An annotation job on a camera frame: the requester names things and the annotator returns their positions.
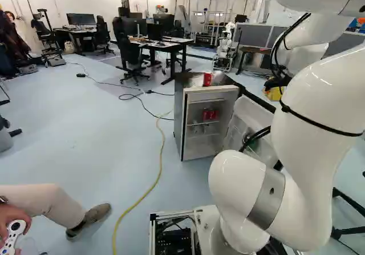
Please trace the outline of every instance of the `white controller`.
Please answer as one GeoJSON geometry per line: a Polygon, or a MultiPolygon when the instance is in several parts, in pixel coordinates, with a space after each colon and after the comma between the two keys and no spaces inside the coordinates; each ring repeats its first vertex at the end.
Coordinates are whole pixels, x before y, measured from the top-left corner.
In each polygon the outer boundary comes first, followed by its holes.
{"type": "Polygon", "coordinates": [[[14,255],[15,254],[15,243],[19,235],[23,234],[27,223],[23,220],[14,220],[7,226],[9,233],[8,238],[5,241],[5,245],[0,249],[0,255],[14,255]]]}

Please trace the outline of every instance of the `grey sneaker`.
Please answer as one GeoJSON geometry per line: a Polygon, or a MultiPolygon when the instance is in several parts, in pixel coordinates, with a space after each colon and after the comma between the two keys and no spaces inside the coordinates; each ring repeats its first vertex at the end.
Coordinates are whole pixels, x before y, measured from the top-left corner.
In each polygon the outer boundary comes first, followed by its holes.
{"type": "Polygon", "coordinates": [[[66,230],[66,238],[69,241],[76,241],[91,225],[105,221],[105,219],[110,215],[111,209],[112,207],[108,203],[100,204],[91,208],[88,212],[86,212],[84,220],[82,220],[78,226],[66,230]]]}

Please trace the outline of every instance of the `grey floor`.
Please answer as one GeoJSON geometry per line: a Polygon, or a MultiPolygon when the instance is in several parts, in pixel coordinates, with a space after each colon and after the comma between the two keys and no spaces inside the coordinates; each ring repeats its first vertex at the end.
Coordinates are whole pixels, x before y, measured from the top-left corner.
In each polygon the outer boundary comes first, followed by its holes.
{"type": "MultiPolygon", "coordinates": [[[[192,54],[212,56],[211,52],[189,49],[192,54]]],[[[82,64],[95,80],[119,84],[123,71],[120,57],[111,54],[66,55],[69,63],[82,64]]],[[[165,54],[159,53],[164,60],[165,54]]],[[[211,61],[188,58],[193,71],[211,70],[211,61]]],[[[51,255],[112,254],[111,237],[120,214],[133,204],[153,183],[158,172],[161,136],[156,119],[149,116],[138,100],[120,101],[125,93],[138,90],[97,84],[77,78],[83,72],[77,64],[41,68],[32,75],[7,81],[11,104],[1,107],[13,128],[23,134],[15,137],[15,146],[0,155],[1,184],[57,183],[86,208],[109,201],[113,213],[90,238],[70,243],[64,229],[44,217],[35,218],[29,236],[40,249],[51,255]]],[[[166,78],[160,70],[145,71],[151,80],[142,80],[140,88],[173,94],[173,82],[160,86],[166,78]]],[[[236,81],[259,92],[261,80],[245,75],[236,81]]],[[[132,80],[124,83],[135,88],[132,80]]],[[[173,108],[173,96],[141,95],[147,108],[162,114],[173,108]]],[[[117,234],[118,254],[147,254],[148,217],[155,211],[192,209],[211,204],[208,170],[211,158],[181,163],[173,138],[173,123],[161,121],[166,134],[163,174],[156,189],[121,223],[117,234]]],[[[365,205],[365,142],[356,146],[340,166],[335,185],[365,205]]],[[[334,200],[334,224],[338,228],[365,225],[341,199],[334,200]]],[[[365,254],[363,236],[342,239],[359,254],[365,254]]],[[[352,254],[334,240],[310,254],[352,254]]]]}

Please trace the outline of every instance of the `desk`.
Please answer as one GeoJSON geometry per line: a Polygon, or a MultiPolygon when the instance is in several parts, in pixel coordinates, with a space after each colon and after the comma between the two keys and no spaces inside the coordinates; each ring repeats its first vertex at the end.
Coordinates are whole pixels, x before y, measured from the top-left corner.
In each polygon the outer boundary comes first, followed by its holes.
{"type": "MultiPolygon", "coordinates": [[[[185,66],[185,64],[186,64],[186,46],[190,43],[193,43],[194,39],[180,38],[180,37],[162,37],[162,41],[177,43],[177,44],[181,44],[183,46],[183,48],[182,48],[182,63],[185,66]]],[[[182,71],[191,71],[191,68],[183,69],[182,71]]]]}
{"type": "MultiPolygon", "coordinates": [[[[113,44],[117,44],[116,39],[111,39],[110,42],[113,43],[113,44]]],[[[161,85],[165,85],[165,84],[169,83],[170,81],[172,81],[175,78],[176,54],[177,54],[177,52],[179,52],[181,50],[183,50],[183,52],[184,52],[184,45],[183,44],[178,44],[178,43],[172,43],[172,42],[164,42],[165,46],[160,46],[160,45],[157,45],[155,42],[157,42],[157,41],[154,41],[152,43],[144,43],[144,42],[141,42],[141,41],[131,41],[131,43],[133,43],[133,44],[144,45],[144,48],[149,49],[149,55],[150,55],[150,59],[151,59],[151,66],[156,65],[156,59],[155,59],[156,51],[169,52],[171,54],[170,77],[168,79],[166,79],[165,81],[161,82],[161,85]]],[[[124,61],[123,59],[121,60],[121,62],[123,64],[123,68],[121,68],[121,69],[126,70],[127,62],[124,61]]],[[[186,64],[185,63],[183,62],[182,65],[181,65],[181,70],[182,71],[185,71],[185,69],[186,69],[186,64]]]]}
{"type": "Polygon", "coordinates": [[[242,51],[242,56],[241,56],[240,65],[238,66],[238,71],[236,72],[236,75],[240,74],[242,71],[242,63],[244,62],[245,55],[247,52],[252,52],[254,54],[265,54],[265,55],[271,54],[270,48],[242,46],[242,47],[240,47],[240,51],[242,51]]]}
{"type": "Polygon", "coordinates": [[[85,56],[82,53],[82,49],[83,49],[83,45],[84,45],[83,38],[84,37],[94,37],[95,33],[97,32],[96,29],[69,30],[69,29],[64,29],[64,28],[56,28],[56,29],[54,29],[54,31],[68,33],[68,36],[70,37],[71,41],[75,45],[76,54],[82,55],[82,56],[85,56]]]}

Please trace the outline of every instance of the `yellow cable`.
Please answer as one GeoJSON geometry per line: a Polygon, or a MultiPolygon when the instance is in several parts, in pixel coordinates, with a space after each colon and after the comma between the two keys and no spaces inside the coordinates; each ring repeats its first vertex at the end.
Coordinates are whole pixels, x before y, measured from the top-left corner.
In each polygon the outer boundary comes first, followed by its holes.
{"type": "Polygon", "coordinates": [[[165,134],[159,126],[159,121],[160,121],[161,117],[168,115],[170,112],[172,112],[172,110],[165,113],[165,114],[159,115],[159,118],[157,118],[157,120],[156,120],[156,128],[161,132],[161,135],[162,135],[162,146],[161,146],[161,150],[160,150],[160,170],[159,170],[159,174],[157,175],[157,178],[156,178],[155,182],[152,184],[152,186],[142,195],[141,198],[139,198],[137,200],[137,202],[135,202],[131,207],[129,207],[125,212],[123,212],[123,214],[120,215],[119,219],[115,223],[113,238],[112,238],[113,255],[117,255],[117,251],[116,251],[116,233],[117,233],[118,227],[120,225],[120,222],[122,221],[122,219],[129,212],[131,212],[136,206],[138,206],[139,203],[142,202],[142,200],[147,197],[147,195],[149,195],[149,193],[155,188],[155,186],[157,185],[157,183],[160,180],[160,177],[161,177],[161,174],[162,174],[162,152],[163,152],[164,146],[165,146],[165,134]]]}

